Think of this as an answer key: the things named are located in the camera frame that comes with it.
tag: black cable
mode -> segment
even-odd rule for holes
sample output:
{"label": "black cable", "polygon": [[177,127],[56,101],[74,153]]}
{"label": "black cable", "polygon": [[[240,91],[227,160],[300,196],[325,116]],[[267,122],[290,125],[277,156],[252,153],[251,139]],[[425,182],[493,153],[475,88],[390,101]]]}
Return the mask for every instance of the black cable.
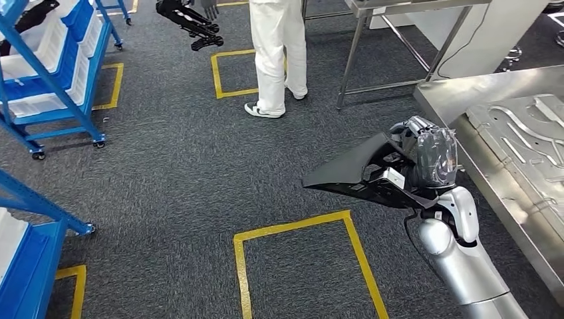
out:
{"label": "black cable", "polygon": [[407,222],[410,221],[411,219],[417,218],[417,212],[415,211],[415,209],[411,208],[411,211],[413,211],[413,214],[404,218],[404,228],[406,230],[407,237],[409,238],[411,245],[413,245],[413,248],[415,248],[415,250],[417,251],[419,256],[423,259],[423,261],[427,264],[427,266],[429,266],[429,269],[435,274],[435,276],[437,276],[437,278],[439,278],[439,280],[441,282],[443,282],[442,277],[438,274],[437,270],[435,270],[435,267],[433,267],[433,265],[431,265],[431,262],[429,261],[429,259],[427,259],[427,257],[425,255],[423,255],[423,253],[421,253],[419,248],[417,248],[417,246],[415,245],[413,238],[411,237],[411,233],[409,232],[409,227],[407,225]]}
{"label": "black cable", "polygon": [[484,15],[482,17],[482,21],[480,22],[480,24],[478,25],[478,27],[476,27],[476,29],[474,30],[474,33],[472,33],[472,36],[470,37],[470,40],[468,40],[468,42],[463,45],[462,47],[460,47],[460,49],[458,49],[453,55],[449,56],[445,61],[443,61],[443,63],[441,63],[441,65],[437,68],[437,75],[442,77],[442,78],[448,78],[450,79],[448,76],[443,76],[440,75],[440,69],[442,68],[442,66],[447,63],[451,58],[454,58],[458,53],[460,53],[460,51],[462,51],[462,49],[466,48],[467,46],[470,45],[470,43],[472,43],[472,40],[474,39],[474,37],[476,36],[476,33],[478,33],[478,30],[482,27],[482,25],[484,24],[484,21],[486,20],[486,15],[488,15],[488,11],[490,10],[490,4],[488,3],[488,6],[486,7],[486,11],[484,11]]}

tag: shoe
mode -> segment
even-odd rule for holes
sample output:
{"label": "shoe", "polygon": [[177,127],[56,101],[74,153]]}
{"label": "shoe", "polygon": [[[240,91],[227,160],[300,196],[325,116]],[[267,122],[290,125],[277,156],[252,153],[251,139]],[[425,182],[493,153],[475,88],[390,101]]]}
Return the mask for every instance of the shoe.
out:
{"label": "shoe", "polygon": [[245,111],[247,111],[247,113],[251,114],[252,116],[258,116],[260,118],[279,118],[280,116],[284,115],[284,113],[272,114],[262,111],[256,102],[245,104]]}
{"label": "shoe", "polygon": [[[288,90],[290,90],[290,88],[286,84],[284,84],[284,87],[287,88]],[[307,96],[307,94],[306,95],[298,95],[298,94],[295,94],[294,92],[292,92],[292,95],[298,101],[303,100]]]}

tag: white pants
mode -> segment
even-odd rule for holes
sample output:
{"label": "white pants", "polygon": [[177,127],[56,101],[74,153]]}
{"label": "white pants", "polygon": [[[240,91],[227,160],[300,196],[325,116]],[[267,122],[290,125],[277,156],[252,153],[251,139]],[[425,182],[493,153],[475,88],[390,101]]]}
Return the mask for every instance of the white pants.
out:
{"label": "white pants", "polygon": [[251,33],[259,83],[258,107],[283,114],[284,47],[287,54],[286,86],[294,94],[307,94],[305,28],[301,0],[251,0]]}

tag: stainless steel table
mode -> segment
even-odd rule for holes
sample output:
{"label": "stainless steel table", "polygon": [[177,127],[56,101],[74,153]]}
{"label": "stainless steel table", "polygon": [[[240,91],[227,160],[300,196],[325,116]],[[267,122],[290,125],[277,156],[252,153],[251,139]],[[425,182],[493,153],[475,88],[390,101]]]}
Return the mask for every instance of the stainless steel table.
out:
{"label": "stainless steel table", "polygon": [[[468,13],[470,12],[472,6],[492,2],[492,0],[345,0],[345,3],[351,9],[350,12],[343,11],[337,13],[327,13],[323,15],[313,15],[308,17],[306,15],[307,1],[308,0],[302,0],[302,15],[304,20],[338,17],[341,15],[349,14],[353,14],[358,19],[358,23],[356,24],[356,31],[354,32],[354,37],[352,38],[351,51],[349,53],[349,59],[347,60],[347,67],[345,68],[345,75],[343,76],[343,81],[341,82],[341,88],[339,90],[337,110],[340,110],[342,108],[343,100],[345,99],[346,95],[384,90],[387,88],[398,88],[401,86],[409,86],[421,82],[430,81],[433,74],[437,71],[440,61],[444,58],[444,55],[446,54],[447,49],[452,43],[454,36],[459,31],[460,26],[464,22],[464,19],[468,16]],[[447,36],[444,44],[442,45],[438,54],[435,56],[435,59],[433,60],[431,66],[429,66],[427,62],[425,62],[421,55],[407,41],[407,39],[405,39],[400,31],[390,22],[388,18],[386,18],[386,15],[397,15],[401,13],[421,12],[452,7],[464,7],[464,9],[458,16],[457,21],[454,23],[454,26],[450,31],[450,34]],[[360,41],[360,35],[362,34],[362,30],[365,28],[368,18],[375,16],[382,17],[384,22],[402,41],[402,43],[406,46],[410,53],[417,59],[419,64],[421,64],[421,66],[427,72],[427,76],[425,78],[420,80],[409,80],[366,88],[356,88],[354,90],[347,90],[347,84],[349,83],[349,76],[351,75],[351,70],[355,61],[356,48],[358,46],[358,42]]]}
{"label": "stainless steel table", "polygon": [[564,99],[564,65],[422,83],[414,96],[430,120],[456,130],[460,163],[564,306],[564,239],[503,168],[466,116],[466,110],[476,104],[536,94]]}

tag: blue metal frame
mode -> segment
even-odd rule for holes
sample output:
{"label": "blue metal frame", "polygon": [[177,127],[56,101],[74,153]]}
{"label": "blue metal frame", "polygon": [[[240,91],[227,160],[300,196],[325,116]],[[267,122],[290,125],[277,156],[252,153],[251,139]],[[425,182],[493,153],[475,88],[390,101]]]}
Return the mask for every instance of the blue metal frame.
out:
{"label": "blue metal frame", "polygon": [[37,213],[48,216],[55,221],[65,220],[66,224],[79,235],[86,235],[92,232],[92,225],[67,213],[58,205],[49,201],[42,195],[36,193],[8,173],[0,169],[0,188],[12,195],[14,199],[0,197],[0,207],[19,209],[30,213]]}
{"label": "blue metal frame", "polygon": [[102,15],[104,15],[104,11],[105,10],[109,10],[109,9],[120,9],[124,15],[124,19],[130,19],[129,17],[129,12],[127,11],[127,8],[125,7],[125,3],[123,2],[123,0],[117,0],[118,4],[117,5],[107,5],[107,6],[103,6],[102,3],[98,3],[98,1],[96,1],[96,4],[98,5],[98,10],[102,11]]}
{"label": "blue metal frame", "polygon": [[94,227],[1,169],[0,189],[15,198],[0,197],[0,207],[54,219],[52,223],[28,227],[0,286],[0,318],[41,319],[47,311],[67,229],[87,235]]}
{"label": "blue metal frame", "polygon": [[[16,139],[22,143],[26,148],[29,149],[31,153],[42,152],[42,145],[38,144],[36,141],[43,138],[51,138],[55,136],[61,136],[66,134],[74,134],[78,132],[88,132],[92,137],[94,143],[101,142],[105,140],[104,134],[101,134],[98,129],[92,123],[90,119],[90,113],[92,112],[92,103],[94,100],[94,93],[96,90],[96,79],[98,73],[100,72],[100,67],[102,60],[106,52],[106,46],[111,33],[114,37],[115,45],[121,46],[122,40],[116,32],[114,25],[110,21],[110,18],[102,6],[101,0],[95,0],[98,9],[102,13],[104,23],[102,34],[98,40],[97,48],[95,54],[90,58],[90,68],[88,70],[88,83],[86,87],[86,96],[84,99],[84,104],[82,106],[77,106],[70,96],[61,88],[54,78],[49,74],[48,70],[41,64],[39,59],[33,54],[33,51],[25,44],[20,34],[13,28],[13,23],[15,19],[12,16],[19,16],[27,0],[13,0],[14,3],[10,7],[8,12],[4,12],[5,15],[9,15],[10,19],[6,16],[0,15],[0,32],[2,32],[5,38],[16,48],[21,54],[21,56],[34,68],[37,74],[43,79],[45,85],[54,92],[57,97],[67,106],[66,109],[53,110],[50,112],[40,113],[34,116],[25,116],[22,118],[11,118],[9,112],[9,101],[7,100],[7,95],[4,86],[4,78],[1,72],[0,65],[0,96],[3,103],[3,107],[0,111],[0,126],[10,132],[16,137]],[[47,122],[54,122],[62,119],[74,118],[80,124],[75,128],[67,128],[64,130],[55,130],[51,132],[41,132],[39,134],[30,135],[26,132],[26,126],[34,124],[42,124]]]}

